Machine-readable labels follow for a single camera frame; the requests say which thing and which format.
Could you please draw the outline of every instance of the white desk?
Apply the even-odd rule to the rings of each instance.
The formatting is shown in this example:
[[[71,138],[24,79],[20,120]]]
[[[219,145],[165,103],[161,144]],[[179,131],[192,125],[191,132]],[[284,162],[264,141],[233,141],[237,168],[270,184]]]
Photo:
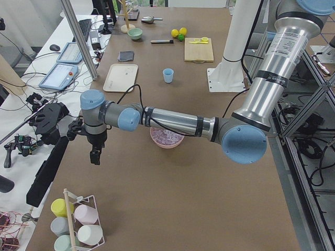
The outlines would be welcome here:
[[[91,18],[94,22],[98,22],[92,25],[92,29],[97,29],[101,24],[102,16],[77,16],[78,20]],[[69,24],[65,19],[61,21],[58,25],[57,29],[51,35],[49,40],[45,43],[41,51],[37,56],[44,55],[50,53],[52,51],[49,50],[49,46],[51,44],[57,44],[60,46],[61,50],[64,48],[67,42],[72,41],[73,35]],[[104,47],[107,44],[110,35],[102,35],[100,38],[101,46]],[[91,44],[88,42],[88,46],[90,48],[90,53],[94,56],[94,51],[91,47]],[[33,61],[33,64],[26,70],[26,73],[30,72],[40,72],[40,73],[48,73],[50,69],[54,66],[58,54],[49,54],[46,56],[42,56]],[[78,77],[75,79],[75,88],[73,92],[66,92],[63,95],[58,97],[58,102],[64,103],[70,114],[72,116],[77,116],[80,111],[80,94],[85,90],[90,88],[92,78],[90,77],[89,72],[87,71],[87,67],[82,62],[79,64],[80,73]],[[29,96],[33,92],[39,93],[46,97],[53,97],[53,91],[42,91],[38,88],[38,84],[43,79],[43,75],[34,74],[26,75],[22,78],[24,82],[28,81],[29,87],[26,90],[26,94]],[[69,90],[73,89],[73,84],[68,88]],[[20,98],[25,101],[26,95],[20,96]],[[20,101],[19,97],[14,95],[9,95],[1,108],[8,110],[15,110],[20,108],[23,103]],[[31,111],[27,107],[23,107],[17,111],[5,111],[0,110],[0,139],[2,139],[6,134],[8,134],[13,128],[17,127],[26,117],[31,114]],[[67,116],[59,122],[59,131],[61,135],[65,135],[68,129],[68,124],[73,120],[73,118]],[[29,125],[24,125],[21,129],[17,131],[20,135],[29,135],[35,136],[33,128]],[[43,145],[39,147],[37,150],[33,152],[32,155],[27,157],[22,157],[18,155],[18,150],[12,151],[12,167],[5,169],[3,167],[3,163],[6,157],[6,151],[4,149],[4,145],[11,141],[14,138],[14,135],[11,136],[7,142],[0,145],[0,175],[3,175],[10,180],[14,181],[15,187],[9,193],[0,193],[0,211],[15,211],[18,213],[27,213],[32,210],[32,216],[38,217],[41,209],[44,205],[44,199],[39,206],[39,208],[33,208],[32,206],[26,204],[26,194],[30,189],[31,184],[35,179],[36,172],[40,168],[41,164],[44,160],[46,160],[53,149],[53,145]],[[19,241],[20,248],[19,250],[25,250],[26,246],[31,238],[31,235],[35,229],[35,226],[32,222],[28,223],[28,227],[20,230],[19,233]]]

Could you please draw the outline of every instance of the lime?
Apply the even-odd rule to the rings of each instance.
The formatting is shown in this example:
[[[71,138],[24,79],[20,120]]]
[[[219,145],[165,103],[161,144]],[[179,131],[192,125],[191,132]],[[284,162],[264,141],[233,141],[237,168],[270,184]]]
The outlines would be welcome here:
[[[185,36],[183,34],[179,34],[177,38],[180,42],[183,42],[185,39]]]
[[[185,27],[180,28],[180,30],[179,30],[179,34],[183,34],[184,36],[186,36],[186,34],[187,34],[187,29],[186,29]]]
[[[176,38],[179,35],[179,31],[176,29],[171,30],[171,36],[173,38]]]

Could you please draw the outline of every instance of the green bowl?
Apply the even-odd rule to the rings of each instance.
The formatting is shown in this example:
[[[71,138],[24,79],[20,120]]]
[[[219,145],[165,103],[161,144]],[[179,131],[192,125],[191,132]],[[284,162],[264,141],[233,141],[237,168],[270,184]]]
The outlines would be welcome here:
[[[143,31],[139,28],[133,28],[131,30],[128,30],[128,35],[132,40],[137,40],[142,37]]]

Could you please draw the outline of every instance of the computer mouse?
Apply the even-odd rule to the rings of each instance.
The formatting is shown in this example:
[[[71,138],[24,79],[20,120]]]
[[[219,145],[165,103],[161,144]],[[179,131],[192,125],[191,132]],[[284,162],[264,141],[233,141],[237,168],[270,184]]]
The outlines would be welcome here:
[[[57,44],[52,44],[49,49],[51,51],[60,51],[61,48]]]

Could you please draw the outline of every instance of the blue cap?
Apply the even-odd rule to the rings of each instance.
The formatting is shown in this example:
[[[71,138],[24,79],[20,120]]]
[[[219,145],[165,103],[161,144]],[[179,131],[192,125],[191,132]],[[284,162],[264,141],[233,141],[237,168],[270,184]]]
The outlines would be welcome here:
[[[266,38],[268,41],[272,41],[274,39],[274,36],[276,35],[276,32],[272,31],[266,31]]]
[[[317,16],[326,16],[335,12],[335,0],[297,0],[301,8]]]
[[[105,101],[105,95],[99,90],[87,90],[80,95],[80,107],[83,110],[97,108]]]
[[[222,137],[222,150],[240,164],[251,164],[263,157],[266,151],[266,136],[251,125],[239,125],[229,129]]]
[[[126,108],[123,110],[117,120],[117,126],[121,130],[132,132],[140,122],[141,114],[133,108]]]

